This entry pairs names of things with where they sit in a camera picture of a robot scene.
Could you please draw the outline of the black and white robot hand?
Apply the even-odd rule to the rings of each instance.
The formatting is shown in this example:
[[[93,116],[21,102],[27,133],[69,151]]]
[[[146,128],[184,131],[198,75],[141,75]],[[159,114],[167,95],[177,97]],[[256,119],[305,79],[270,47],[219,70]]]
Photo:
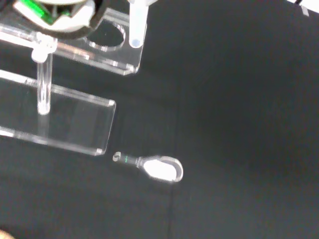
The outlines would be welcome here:
[[[93,33],[109,0],[2,0],[0,22],[58,39],[74,40]]]

